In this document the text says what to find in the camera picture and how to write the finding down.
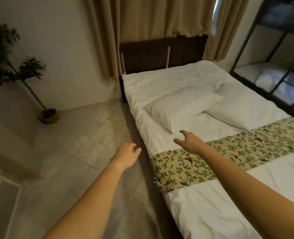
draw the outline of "pillow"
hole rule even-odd
[[[274,103],[242,84],[225,83],[215,93],[225,98],[206,112],[241,129],[250,130],[289,117]]]
[[[161,126],[174,133],[184,129],[195,115],[221,99],[223,97],[217,94],[186,86],[152,101],[144,109]]]
[[[256,86],[271,92],[276,84],[283,78],[285,75],[284,70],[279,69],[270,69],[266,68],[262,71],[262,74],[257,78],[255,84]],[[280,86],[276,89],[277,92],[285,93],[287,84],[281,83]]]

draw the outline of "mattress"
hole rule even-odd
[[[251,81],[252,83],[255,83],[265,68],[286,71],[286,69],[271,63],[260,63],[260,64],[253,64],[253,65],[237,68],[235,72],[238,75]],[[288,82],[294,85],[294,73],[291,73],[291,75],[288,78]],[[294,103],[294,87],[289,86],[285,83],[280,84],[280,86],[282,87],[282,90],[285,90],[285,93],[280,93],[278,91],[275,91],[274,95],[278,97],[279,99],[283,100],[284,102],[286,102],[287,104],[293,104]]]
[[[209,61],[124,75],[123,80],[130,110],[150,157],[180,148],[173,138],[183,139],[183,135],[171,134],[161,127],[143,109],[145,105],[188,85],[214,91],[225,82],[240,84]],[[204,141],[239,132],[239,129],[205,113],[189,122],[187,129]],[[248,173],[294,202],[294,153],[251,169]],[[181,188],[164,194],[164,197],[184,238],[260,238],[218,180]]]

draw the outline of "hand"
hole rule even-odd
[[[125,143],[123,146],[117,148],[117,152],[110,159],[109,165],[115,165],[119,167],[121,172],[133,166],[141,152],[141,148],[137,148],[136,151],[133,152],[134,146],[136,146],[134,143]]]
[[[180,145],[189,153],[199,155],[201,146],[204,144],[204,142],[192,132],[187,132],[185,130],[180,130],[180,132],[185,136],[185,140],[182,141],[180,139],[174,138],[174,143]]]

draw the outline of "green foliage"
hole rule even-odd
[[[19,34],[15,28],[9,28],[7,24],[0,23],[0,85],[4,82],[15,82],[20,80],[41,76],[46,70],[46,65],[35,59],[35,57],[26,56],[24,61],[16,70],[9,61],[11,47],[19,40]]]

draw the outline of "bird print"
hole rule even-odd
[[[191,157],[187,157],[184,160],[188,160],[191,163],[191,167],[193,167],[193,165],[192,165],[192,158]]]
[[[267,130],[267,129],[263,129],[262,131],[264,131],[264,132],[271,132],[271,131],[269,131],[269,130]]]
[[[235,154],[230,154],[230,155],[232,155],[232,156],[235,157],[236,159],[240,160],[240,159],[238,158],[237,155],[235,155]]]
[[[261,160],[263,162],[270,162],[269,160],[266,160],[265,158],[259,158],[259,160]]]
[[[190,186],[190,185],[187,184],[186,181],[180,181],[180,184],[181,184],[181,185],[184,185],[184,186]]]
[[[262,142],[262,138],[255,137],[254,140],[258,140],[258,141],[261,142],[261,144],[264,146],[264,144],[263,144],[263,142]]]

